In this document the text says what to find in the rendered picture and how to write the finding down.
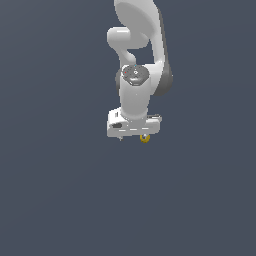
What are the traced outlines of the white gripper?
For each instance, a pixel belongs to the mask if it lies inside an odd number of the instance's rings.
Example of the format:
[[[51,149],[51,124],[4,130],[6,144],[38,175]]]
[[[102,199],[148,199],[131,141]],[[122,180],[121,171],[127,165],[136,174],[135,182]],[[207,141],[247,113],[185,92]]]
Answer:
[[[119,138],[123,141],[124,136],[156,134],[160,130],[162,116],[160,114],[147,115],[140,120],[130,120],[121,115],[121,108],[110,110],[107,121],[107,136]]]

